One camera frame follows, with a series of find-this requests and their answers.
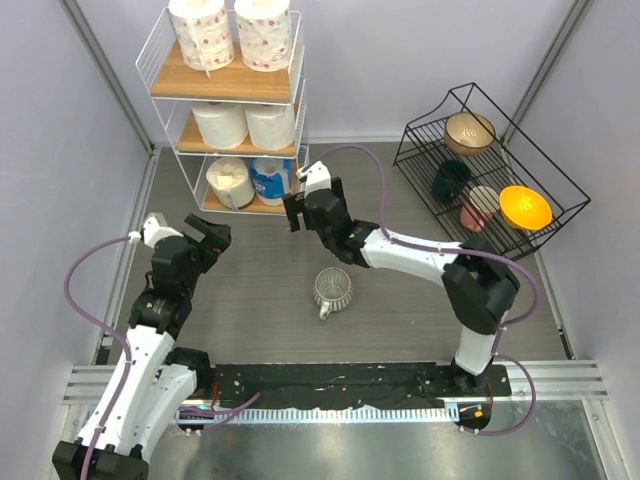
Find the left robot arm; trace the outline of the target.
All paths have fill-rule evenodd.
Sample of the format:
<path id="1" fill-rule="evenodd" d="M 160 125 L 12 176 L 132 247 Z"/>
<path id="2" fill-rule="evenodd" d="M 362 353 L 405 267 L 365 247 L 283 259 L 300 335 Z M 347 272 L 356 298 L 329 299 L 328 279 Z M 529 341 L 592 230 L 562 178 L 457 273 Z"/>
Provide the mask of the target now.
<path id="1" fill-rule="evenodd" d="M 212 389 L 208 354 L 175 343 L 192 311 L 199 277 L 231 245 L 231 228 L 194 214 L 185 222 L 202 234 L 201 240 L 152 213 L 140 230 L 90 250 L 96 253 L 112 244 L 143 243 L 153 254 L 126 333 L 98 320 L 73 298 L 67 300 L 120 344 L 121 355 L 78 437 L 59 442 L 54 450 L 52 463 L 61 479 L 147 478 L 153 451 L 180 405 L 188 397 L 203 398 Z"/>

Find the beige paper roll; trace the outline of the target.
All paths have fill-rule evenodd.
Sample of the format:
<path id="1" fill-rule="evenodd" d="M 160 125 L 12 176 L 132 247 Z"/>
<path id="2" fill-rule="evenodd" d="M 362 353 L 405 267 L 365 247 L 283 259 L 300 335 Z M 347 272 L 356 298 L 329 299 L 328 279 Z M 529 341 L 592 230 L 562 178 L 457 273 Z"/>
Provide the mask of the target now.
<path id="1" fill-rule="evenodd" d="M 248 167 L 239 157 L 215 160 L 206 172 L 206 180 L 216 198 L 231 210 L 240 210 L 254 198 Z"/>

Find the white patterned paper roll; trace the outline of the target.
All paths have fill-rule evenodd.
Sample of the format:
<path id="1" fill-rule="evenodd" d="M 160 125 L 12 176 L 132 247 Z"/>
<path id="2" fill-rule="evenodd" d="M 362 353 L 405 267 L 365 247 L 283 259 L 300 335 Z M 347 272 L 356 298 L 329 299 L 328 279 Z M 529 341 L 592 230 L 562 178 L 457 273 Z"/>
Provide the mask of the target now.
<path id="1" fill-rule="evenodd" d="M 225 2 L 171 0 L 168 10 L 184 63 L 210 76 L 235 57 Z"/>

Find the blue paper roll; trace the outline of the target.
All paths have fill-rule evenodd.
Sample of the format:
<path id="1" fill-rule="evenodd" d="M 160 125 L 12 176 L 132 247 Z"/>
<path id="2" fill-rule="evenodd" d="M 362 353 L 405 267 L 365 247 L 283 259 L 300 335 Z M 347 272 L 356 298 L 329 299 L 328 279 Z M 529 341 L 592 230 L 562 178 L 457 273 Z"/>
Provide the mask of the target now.
<path id="1" fill-rule="evenodd" d="M 249 163 L 249 171 L 255 193 L 265 205 L 282 205 L 283 197 L 292 191 L 289 160 L 254 158 Z"/>

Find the white wire three-tier shelf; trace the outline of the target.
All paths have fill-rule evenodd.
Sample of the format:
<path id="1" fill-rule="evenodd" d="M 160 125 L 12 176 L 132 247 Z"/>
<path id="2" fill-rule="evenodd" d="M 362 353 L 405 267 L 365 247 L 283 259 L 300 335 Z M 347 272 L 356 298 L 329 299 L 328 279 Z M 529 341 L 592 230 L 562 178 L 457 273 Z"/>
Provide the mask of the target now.
<path id="1" fill-rule="evenodd" d="M 173 156 L 196 206 L 204 212 L 229 213 L 206 180 L 206 171 L 219 158 L 279 158 L 297 169 L 308 159 L 305 79 L 305 40 L 302 14 L 293 11 L 293 53 L 290 65 L 261 73 L 244 64 L 237 52 L 230 65 L 209 74 L 189 68 L 182 60 L 177 35 L 165 8 L 156 20 L 136 60 L 136 68 L 162 123 Z M 205 144 L 191 112 L 193 102 L 247 105 L 292 105 L 296 113 L 295 140 L 278 150 L 254 146 L 249 139 L 233 149 Z"/>

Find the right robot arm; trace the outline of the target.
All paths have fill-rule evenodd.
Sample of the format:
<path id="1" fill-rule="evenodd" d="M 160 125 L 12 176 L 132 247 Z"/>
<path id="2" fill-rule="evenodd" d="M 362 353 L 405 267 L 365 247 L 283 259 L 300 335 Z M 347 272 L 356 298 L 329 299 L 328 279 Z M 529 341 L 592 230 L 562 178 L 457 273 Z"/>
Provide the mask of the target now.
<path id="1" fill-rule="evenodd" d="M 487 257 L 482 239 L 460 245 L 384 234 L 374 222 L 350 217 L 341 180 L 309 194 L 283 197 L 290 229 L 314 231 L 339 261 L 362 268 L 389 269 L 428 280 L 444 288 L 455 317 L 462 325 L 460 343 L 451 362 L 453 386 L 472 395 L 488 381 L 492 348 L 498 328 L 511 309 L 520 284 L 509 267 Z"/>

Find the plain white paper roll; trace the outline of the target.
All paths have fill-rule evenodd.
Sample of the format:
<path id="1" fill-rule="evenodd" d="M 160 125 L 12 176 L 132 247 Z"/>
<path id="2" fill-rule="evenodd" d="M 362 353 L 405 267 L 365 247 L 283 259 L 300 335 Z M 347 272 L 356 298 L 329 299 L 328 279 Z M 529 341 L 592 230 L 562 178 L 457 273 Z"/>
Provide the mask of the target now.
<path id="1" fill-rule="evenodd" d="M 258 149 L 278 151 L 294 142 L 292 105 L 248 105 L 244 112 L 251 142 Z"/>

